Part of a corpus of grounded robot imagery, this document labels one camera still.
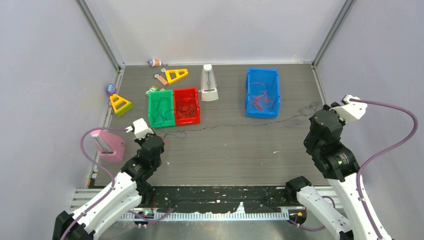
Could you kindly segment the red plastic bin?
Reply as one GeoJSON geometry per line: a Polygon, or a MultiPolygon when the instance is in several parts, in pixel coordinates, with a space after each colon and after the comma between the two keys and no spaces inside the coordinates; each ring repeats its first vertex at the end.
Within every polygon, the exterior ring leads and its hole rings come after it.
{"type": "Polygon", "coordinates": [[[173,93],[173,111],[177,126],[199,124],[201,111],[196,87],[177,88],[173,93]]]}

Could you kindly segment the green plastic bin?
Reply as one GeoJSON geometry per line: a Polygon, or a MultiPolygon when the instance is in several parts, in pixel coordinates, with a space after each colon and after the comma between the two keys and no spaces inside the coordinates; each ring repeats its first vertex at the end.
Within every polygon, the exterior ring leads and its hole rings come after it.
{"type": "Polygon", "coordinates": [[[148,95],[148,119],[152,128],[176,126],[172,90],[151,92],[148,95]]]}

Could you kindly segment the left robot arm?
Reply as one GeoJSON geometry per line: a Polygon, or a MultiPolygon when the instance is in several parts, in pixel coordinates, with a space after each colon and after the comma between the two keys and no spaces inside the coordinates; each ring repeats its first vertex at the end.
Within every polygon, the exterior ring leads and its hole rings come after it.
{"type": "Polygon", "coordinates": [[[136,141],[140,148],[115,178],[95,197],[55,220],[54,240],[97,240],[125,213],[151,202],[154,190],[148,179],[161,166],[165,143],[155,133],[136,141]]]}

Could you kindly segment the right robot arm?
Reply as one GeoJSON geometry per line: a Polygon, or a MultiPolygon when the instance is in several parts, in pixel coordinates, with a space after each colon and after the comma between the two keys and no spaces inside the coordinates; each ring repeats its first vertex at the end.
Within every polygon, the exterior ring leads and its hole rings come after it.
{"type": "Polygon", "coordinates": [[[332,186],[344,209],[340,214],[330,202],[318,193],[304,176],[289,180],[285,195],[291,202],[303,205],[331,232],[335,240],[390,240],[371,205],[365,210],[368,195],[357,186],[360,169],[353,152],[341,143],[343,127],[359,120],[367,104],[350,102],[324,105],[310,117],[310,128],[303,144],[316,168],[332,186]]]}

